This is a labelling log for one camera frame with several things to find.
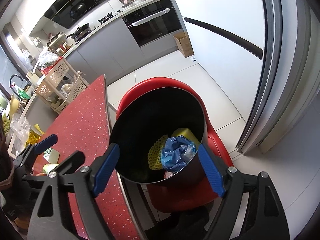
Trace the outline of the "black built-in oven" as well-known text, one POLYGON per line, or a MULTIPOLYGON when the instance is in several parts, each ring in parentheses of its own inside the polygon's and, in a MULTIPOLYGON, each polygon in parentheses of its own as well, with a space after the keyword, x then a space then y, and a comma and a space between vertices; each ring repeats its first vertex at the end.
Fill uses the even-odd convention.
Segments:
POLYGON ((140 47, 182 28, 171 0, 148 4, 124 16, 123 21, 140 47))

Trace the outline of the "red chair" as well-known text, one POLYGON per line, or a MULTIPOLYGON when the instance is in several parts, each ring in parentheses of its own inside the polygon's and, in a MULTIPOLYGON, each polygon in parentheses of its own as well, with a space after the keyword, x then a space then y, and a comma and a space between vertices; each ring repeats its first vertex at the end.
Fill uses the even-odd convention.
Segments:
POLYGON ((110 135, 110 142, 120 149, 116 171, 129 181, 145 184, 153 206, 163 213, 193 209, 217 197, 198 157, 170 177, 164 169, 149 167, 148 152, 155 142, 183 129, 232 165, 200 96, 187 84, 168 77, 147 79, 127 91, 110 135))

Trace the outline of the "green coconut water bottle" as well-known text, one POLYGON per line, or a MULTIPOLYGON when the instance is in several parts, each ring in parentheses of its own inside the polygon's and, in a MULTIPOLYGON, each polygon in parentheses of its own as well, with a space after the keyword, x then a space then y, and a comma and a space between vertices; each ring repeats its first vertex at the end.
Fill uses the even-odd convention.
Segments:
POLYGON ((43 166, 42 172, 46 175, 50 174, 54 168, 56 168, 59 164, 46 164, 43 166))

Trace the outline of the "Dettol cleaner bottle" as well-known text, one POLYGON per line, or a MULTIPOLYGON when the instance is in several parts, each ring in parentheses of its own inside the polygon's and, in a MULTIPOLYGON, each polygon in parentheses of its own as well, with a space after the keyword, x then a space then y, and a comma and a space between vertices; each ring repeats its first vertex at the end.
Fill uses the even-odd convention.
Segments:
POLYGON ((60 153, 53 148, 48 148, 43 153, 44 159, 50 164, 57 164, 59 161, 59 156, 60 153))

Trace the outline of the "clear plastic bag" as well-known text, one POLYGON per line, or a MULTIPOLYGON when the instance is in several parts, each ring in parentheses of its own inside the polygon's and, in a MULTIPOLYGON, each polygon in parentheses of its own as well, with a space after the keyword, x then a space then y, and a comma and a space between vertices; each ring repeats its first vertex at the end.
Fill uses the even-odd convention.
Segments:
POLYGON ((30 134, 30 124, 25 116, 15 113, 12 115, 10 128, 6 136, 8 152, 19 155, 26 147, 30 134))

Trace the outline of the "black range hood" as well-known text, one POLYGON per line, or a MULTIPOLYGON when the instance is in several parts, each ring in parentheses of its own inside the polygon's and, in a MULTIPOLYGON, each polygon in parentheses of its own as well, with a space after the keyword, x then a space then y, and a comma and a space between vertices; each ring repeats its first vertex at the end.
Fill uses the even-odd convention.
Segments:
POLYGON ((107 0, 56 0, 44 17, 68 29, 82 16, 107 0))

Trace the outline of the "gold foil bag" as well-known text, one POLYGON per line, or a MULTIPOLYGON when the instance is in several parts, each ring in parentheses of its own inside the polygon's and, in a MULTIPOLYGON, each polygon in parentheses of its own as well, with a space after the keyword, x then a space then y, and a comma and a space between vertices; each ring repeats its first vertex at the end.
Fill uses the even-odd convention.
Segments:
POLYGON ((29 137, 25 143, 25 146, 28 145, 35 145, 38 143, 41 139, 41 137, 44 135, 44 132, 42 130, 39 130, 37 128, 31 129, 29 132, 29 137))

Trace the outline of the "black trash bin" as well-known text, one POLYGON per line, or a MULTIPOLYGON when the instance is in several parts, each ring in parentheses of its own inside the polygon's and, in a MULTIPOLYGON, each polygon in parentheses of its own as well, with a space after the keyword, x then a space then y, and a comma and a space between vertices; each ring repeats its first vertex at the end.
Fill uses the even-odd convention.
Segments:
POLYGON ((116 171, 140 184, 161 186, 198 183, 204 170, 197 155, 179 172, 164 179, 165 170, 151 170, 148 152, 163 135, 188 128, 198 141, 207 135, 204 111, 199 100, 186 90, 164 87, 149 91, 131 102, 117 118, 110 142, 119 146, 116 171))

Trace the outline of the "yellow egg-crate sponge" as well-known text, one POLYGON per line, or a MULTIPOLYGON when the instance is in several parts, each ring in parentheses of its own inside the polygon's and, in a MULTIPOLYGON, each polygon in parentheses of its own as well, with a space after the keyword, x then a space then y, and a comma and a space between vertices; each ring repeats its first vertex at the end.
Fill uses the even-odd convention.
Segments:
POLYGON ((178 137, 178 136, 184 136, 185 138, 187 138, 188 140, 192 141, 196 148, 199 148, 200 142, 198 141, 198 139, 195 137, 195 135, 191 132, 190 129, 188 128, 179 128, 176 129, 173 133, 172 136, 173 137, 178 137))

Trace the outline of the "black wok on stove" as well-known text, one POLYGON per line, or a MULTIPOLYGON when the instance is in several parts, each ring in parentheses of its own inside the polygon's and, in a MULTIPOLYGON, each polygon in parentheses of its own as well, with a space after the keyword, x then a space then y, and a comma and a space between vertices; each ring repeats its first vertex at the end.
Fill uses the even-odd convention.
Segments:
POLYGON ((91 28, 89 26, 89 23, 87 24, 84 24, 83 26, 81 27, 78 27, 76 29, 76 31, 72 34, 69 34, 67 36, 67 38, 72 38, 75 42, 78 42, 80 41, 84 36, 86 36, 87 34, 89 34, 91 31, 91 28))

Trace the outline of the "yellow foam fruit net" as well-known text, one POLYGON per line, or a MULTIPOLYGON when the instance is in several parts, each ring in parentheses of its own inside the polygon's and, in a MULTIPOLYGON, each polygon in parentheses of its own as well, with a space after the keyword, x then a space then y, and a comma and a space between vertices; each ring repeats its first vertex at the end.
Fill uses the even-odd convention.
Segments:
POLYGON ((162 149, 165 146, 165 142, 168 138, 169 137, 167 135, 163 135, 150 148, 148 152, 149 169, 155 171, 155 170, 161 170, 163 168, 161 163, 161 154, 162 154, 162 149))

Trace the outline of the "blue plastic bag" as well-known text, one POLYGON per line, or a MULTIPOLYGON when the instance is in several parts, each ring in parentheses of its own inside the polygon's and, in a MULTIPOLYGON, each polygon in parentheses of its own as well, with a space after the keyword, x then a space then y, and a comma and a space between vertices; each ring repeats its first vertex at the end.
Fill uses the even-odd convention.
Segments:
POLYGON ((196 151, 195 143, 186 137, 170 137, 161 151, 162 167, 171 173, 179 172, 193 159, 196 151))

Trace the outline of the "red snack bag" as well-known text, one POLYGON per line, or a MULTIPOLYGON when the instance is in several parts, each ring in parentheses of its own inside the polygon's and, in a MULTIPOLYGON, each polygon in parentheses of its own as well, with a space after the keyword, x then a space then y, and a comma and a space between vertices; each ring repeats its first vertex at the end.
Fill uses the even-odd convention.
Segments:
POLYGON ((173 172, 166 171, 164 174, 164 179, 168 179, 168 178, 172 177, 173 175, 174 175, 173 172))

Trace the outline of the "beige tiered storage cart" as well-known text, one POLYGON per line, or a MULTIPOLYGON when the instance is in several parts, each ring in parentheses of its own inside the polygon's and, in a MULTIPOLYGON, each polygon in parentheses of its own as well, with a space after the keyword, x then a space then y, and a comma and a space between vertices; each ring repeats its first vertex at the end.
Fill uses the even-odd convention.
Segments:
POLYGON ((47 75, 40 78, 36 95, 54 112, 61 114, 89 83, 67 61, 62 59, 47 75))

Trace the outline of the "cardboard box on floor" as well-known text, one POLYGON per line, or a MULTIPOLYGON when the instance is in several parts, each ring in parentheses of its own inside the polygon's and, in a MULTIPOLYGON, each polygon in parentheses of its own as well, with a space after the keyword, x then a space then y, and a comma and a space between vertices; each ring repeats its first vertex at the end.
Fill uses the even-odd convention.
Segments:
POLYGON ((179 51, 184 57, 190 57, 194 55, 190 38, 186 32, 182 31, 176 33, 175 35, 173 35, 173 38, 177 44, 179 51))

